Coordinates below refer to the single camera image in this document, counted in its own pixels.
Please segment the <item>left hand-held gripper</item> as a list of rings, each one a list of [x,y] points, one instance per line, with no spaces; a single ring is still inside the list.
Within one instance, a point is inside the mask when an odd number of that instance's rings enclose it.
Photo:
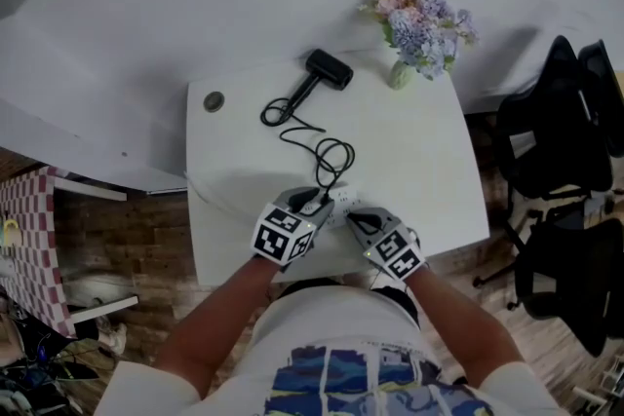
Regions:
[[[281,267],[304,256],[334,210],[332,198],[314,199],[319,192],[297,187],[267,204],[254,226],[251,250]]]

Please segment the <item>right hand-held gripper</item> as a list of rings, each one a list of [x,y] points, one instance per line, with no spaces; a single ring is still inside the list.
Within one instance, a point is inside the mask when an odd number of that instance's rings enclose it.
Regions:
[[[386,208],[359,208],[346,216],[365,257],[388,276],[404,281],[424,265],[417,235]]]

